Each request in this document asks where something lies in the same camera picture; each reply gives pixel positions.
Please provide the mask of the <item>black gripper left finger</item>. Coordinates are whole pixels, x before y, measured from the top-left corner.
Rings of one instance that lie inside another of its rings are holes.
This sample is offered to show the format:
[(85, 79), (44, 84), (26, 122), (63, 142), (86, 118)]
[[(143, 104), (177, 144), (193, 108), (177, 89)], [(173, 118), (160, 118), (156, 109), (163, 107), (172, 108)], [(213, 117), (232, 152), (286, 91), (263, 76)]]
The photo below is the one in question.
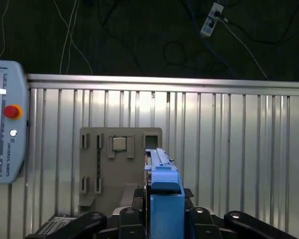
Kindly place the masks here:
[(145, 191), (135, 189), (130, 207), (116, 208), (111, 216), (86, 212), (81, 216), (53, 215), (27, 239), (145, 239)]

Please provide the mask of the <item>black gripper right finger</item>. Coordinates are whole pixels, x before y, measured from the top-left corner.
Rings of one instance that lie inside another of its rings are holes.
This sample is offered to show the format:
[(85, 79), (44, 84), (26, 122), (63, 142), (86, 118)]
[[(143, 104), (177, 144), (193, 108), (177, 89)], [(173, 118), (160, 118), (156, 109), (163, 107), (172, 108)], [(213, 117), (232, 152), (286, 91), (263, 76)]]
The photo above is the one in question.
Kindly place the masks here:
[(195, 207), (191, 190), (186, 188), (184, 192), (186, 239), (296, 239), (241, 211), (219, 217), (210, 208)]

